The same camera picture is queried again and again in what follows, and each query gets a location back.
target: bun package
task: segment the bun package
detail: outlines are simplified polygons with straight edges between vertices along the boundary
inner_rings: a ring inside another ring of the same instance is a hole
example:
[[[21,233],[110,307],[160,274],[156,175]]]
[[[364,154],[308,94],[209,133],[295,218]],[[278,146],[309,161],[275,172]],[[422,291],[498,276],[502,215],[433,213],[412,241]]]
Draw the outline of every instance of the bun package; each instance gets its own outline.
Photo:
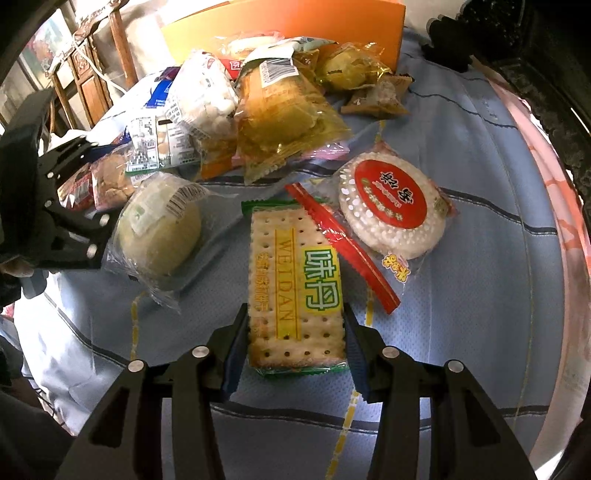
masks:
[[[119,216],[108,247],[108,268],[133,275],[155,301],[178,308],[174,292],[184,285],[183,265],[206,240],[208,219],[200,205],[211,195],[199,184],[154,173]]]

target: pink fabric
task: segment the pink fabric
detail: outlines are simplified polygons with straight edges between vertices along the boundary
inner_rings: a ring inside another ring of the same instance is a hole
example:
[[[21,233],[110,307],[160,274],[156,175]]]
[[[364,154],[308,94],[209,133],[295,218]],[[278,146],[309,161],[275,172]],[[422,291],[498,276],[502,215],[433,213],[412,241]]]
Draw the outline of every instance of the pink fabric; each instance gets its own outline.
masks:
[[[564,330],[562,355],[554,394],[540,435],[530,454],[535,469],[564,451],[579,421],[591,376],[591,245],[584,224],[580,199],[560,165],[548,139],[532,122],[528,105],[496,82],[491,82],[540,169],[554,210],[562,252],[564,275]],[[551,469],[538,471],[548,478]]]

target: round bun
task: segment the round bun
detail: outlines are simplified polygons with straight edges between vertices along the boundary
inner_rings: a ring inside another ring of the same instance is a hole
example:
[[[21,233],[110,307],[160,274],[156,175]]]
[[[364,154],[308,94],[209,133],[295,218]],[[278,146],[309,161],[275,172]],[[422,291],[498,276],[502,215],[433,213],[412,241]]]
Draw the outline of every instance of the round bun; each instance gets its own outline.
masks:
[[[166,205],[185,180],[161,174],[132,196],[115,231],[127,261],[138,273],[158,278],[170,275],[191,254],[201,234],[201,215],[195,202],[178,218]],[[147,215],[138,221],[139,215]]]

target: red round label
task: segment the red round label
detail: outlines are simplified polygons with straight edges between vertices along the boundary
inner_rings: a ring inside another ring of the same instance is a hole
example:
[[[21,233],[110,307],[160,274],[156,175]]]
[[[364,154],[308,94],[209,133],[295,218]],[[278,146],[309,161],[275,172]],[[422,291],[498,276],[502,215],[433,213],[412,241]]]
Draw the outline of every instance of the red round label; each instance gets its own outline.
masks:
[[[416,228],[425,221],[425,197],[404,170],[379,160],[363,160],[355,169],[355,186],[381,221],[400,228]]]

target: cookie package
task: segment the cookie package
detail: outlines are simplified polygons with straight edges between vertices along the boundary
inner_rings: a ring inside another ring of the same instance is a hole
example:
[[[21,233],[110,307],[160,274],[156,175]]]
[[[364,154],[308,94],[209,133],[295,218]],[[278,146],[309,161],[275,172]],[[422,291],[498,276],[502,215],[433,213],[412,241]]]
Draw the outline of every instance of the cookie package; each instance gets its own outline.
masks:
[[[298,204],[251,209],[251,366],[262,375],[346,368],[336,250]]]

